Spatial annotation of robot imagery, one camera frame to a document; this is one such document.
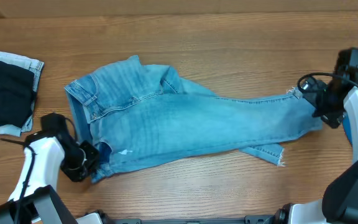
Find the light blue denim jeans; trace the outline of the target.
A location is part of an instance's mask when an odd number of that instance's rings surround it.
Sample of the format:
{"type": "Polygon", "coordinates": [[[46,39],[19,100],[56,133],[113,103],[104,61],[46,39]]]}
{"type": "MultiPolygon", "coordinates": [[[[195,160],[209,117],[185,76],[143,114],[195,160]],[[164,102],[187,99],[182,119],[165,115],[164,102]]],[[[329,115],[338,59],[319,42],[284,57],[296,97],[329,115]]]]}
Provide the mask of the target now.
{"type": "Polygon", "coordinates": [[[283,142],[323,127],[297,89],[224,98],[136,55],[72,81],[65,92],[79,140],[100,154],[93,182],[233,149],[279,166],[283,142]]]}

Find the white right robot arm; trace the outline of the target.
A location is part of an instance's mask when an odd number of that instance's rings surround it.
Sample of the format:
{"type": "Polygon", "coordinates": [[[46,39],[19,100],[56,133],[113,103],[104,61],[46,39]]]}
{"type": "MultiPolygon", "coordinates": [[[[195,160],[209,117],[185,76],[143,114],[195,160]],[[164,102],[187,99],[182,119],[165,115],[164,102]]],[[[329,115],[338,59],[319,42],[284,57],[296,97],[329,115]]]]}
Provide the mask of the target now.
{"type": "Polygon", "coordinates": [[[325,87],[316,84],[315,73],[302,77],[301,92],[314,93],[313,106],[324,122],[331,113],[347,114],[353,149],[352,165],[328,185],[322,199],[305,204],[286,204],[266,223],[358,223],[358,68],[331,75],[325,87]]]}

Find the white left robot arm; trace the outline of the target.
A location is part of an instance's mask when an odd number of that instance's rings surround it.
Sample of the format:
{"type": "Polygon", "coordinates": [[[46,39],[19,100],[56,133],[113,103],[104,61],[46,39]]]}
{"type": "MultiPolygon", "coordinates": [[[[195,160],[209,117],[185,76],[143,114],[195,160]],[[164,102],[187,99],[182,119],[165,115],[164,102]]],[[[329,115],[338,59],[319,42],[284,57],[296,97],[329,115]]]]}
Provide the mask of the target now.
{"type": "Polygon", "coordinates": [[[56,192],[59,172],[81,182],[96,169],[99,151],[84,141],[48,132],[27,136],[23,146],[25,161],[18,183],[8,201],[0,205],[0,224],[6,223],[94,223],[102,224],[100,214],[75,218],[56,192]]]}

